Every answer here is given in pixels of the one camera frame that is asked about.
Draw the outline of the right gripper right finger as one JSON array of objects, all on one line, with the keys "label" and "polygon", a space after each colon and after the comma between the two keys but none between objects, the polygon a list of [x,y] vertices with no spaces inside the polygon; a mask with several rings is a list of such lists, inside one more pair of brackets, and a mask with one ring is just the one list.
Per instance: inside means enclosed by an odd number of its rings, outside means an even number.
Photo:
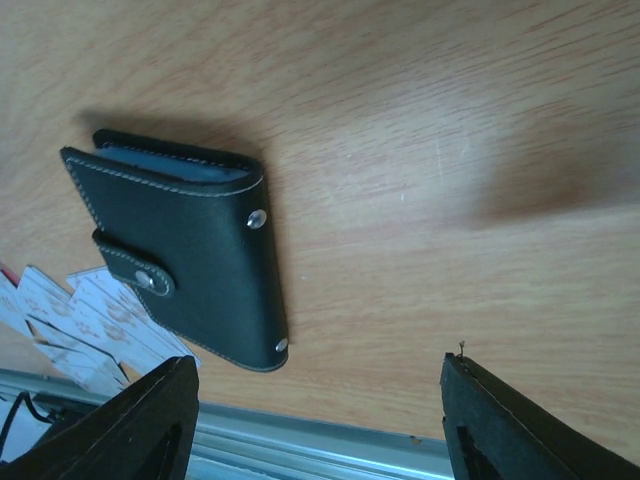
[{"label": "right gripper right finger", "polygon": [[443,429],[456,479],[637,479],[639,467],[572,429],[468,356],[448,353]]}]

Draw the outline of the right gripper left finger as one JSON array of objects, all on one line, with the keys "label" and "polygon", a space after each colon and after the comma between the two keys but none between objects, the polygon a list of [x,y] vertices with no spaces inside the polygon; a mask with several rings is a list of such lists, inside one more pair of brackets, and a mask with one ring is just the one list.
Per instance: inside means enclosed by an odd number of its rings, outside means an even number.
[{"label": "right gripper left finger", "polygon": [[183,479],[199,412],[191,356],[172,357],[1,467],[3,479]]}]

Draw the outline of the black leather card holder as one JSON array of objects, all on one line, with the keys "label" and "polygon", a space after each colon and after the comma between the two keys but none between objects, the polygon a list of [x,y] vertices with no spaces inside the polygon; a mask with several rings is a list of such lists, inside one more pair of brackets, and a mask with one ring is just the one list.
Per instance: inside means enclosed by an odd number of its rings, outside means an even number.
[{"label": "black leather card holder", "polygon": [[271,372],[289,331],[261,163],[101,129],[61,159],[110,274],[151,319],[242,368]]}]

